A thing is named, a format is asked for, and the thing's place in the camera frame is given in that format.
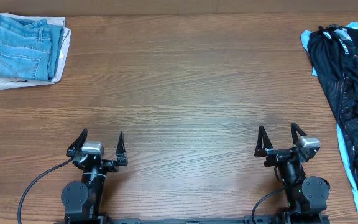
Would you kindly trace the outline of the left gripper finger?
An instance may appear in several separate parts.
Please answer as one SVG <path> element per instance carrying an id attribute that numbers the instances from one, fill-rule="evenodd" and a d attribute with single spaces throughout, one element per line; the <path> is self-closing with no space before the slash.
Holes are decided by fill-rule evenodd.
<path id="1" fill-rule="evenodd" d="M 88 135 L 88 130 L 85 128 L 82 130 L 81 134 L 77 137 L 77 139 L 68 147 L 66 156 L 74 157 L 78 151 L 81 151 Z"/>
<path id="2" fill-rule="evenodd" d="M 124 135 L 123 132 L 120 132 L 119 140 L 117 144 L 116 149 L 116 157 L 117 157 L 117 163 L 119 166 L 127 166 L 128 165 L 128 159 L 126 154 L 126 149 L 124 146 Z"/>

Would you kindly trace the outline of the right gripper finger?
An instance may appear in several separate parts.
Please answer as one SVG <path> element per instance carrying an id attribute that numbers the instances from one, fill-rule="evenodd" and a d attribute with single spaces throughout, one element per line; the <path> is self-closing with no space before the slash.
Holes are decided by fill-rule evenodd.
<path id="1" fill-rule="evenodd" d="M 290 127 L 293 145 L 302 146 L 303 136 L 306 136 L 306 133 L 296 123 L 292 123 Z"/>
<path id="2" fill-rule="evenodd" d="M 266 130 L 263 126 L 259 126 L 258 135 L 257 135 L 257 144 L 255 147 L 254 156 L 255 157 L 267 157 L 273 151 L 272 143 L 266 133 Z"/>

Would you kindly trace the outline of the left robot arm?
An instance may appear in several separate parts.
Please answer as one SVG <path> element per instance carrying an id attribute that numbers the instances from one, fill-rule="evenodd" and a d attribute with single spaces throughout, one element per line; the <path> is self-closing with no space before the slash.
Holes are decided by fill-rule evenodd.
<path id="1" fill-rule="evenodd" d="M 111 217 L 100 211 L 107 173 L 117 173 L 128 165 L 124 135 L 120 133 L 116 159 L 104 158 L 104 146 L 100 141 L 87 140 L 84 129 L 67 149 L 66 155 L 73 165 L 83 171 L 80 181 L 68 183 L 62 190 L 65 206 L 65 223 L 112 223 Z"/>

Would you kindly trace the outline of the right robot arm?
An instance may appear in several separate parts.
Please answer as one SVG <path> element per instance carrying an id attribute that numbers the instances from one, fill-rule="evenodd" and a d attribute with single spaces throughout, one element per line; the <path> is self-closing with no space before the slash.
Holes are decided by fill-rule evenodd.
<path id="1" fill-rule="evenodd" d="M 293 145 L 287 149 L 274 149 L 263 126 L 259 126 L 254 156 L 264 157 L 264 166 L 273 167 L 282 188 L 262 197 L 253 207 L 252 223 L 257 223 L 255 215 L 258 206 L 266 199 L 285 193 L 288 206 L 277 209 L 264 223 L 320 224 L 329 223 L 327 209 L 330 184 L 321 177 L 307 177 L 303 164 L 314 158 L 320 149 L 318 138 L 307 135 L 296 123 L 292 123 Z"/>

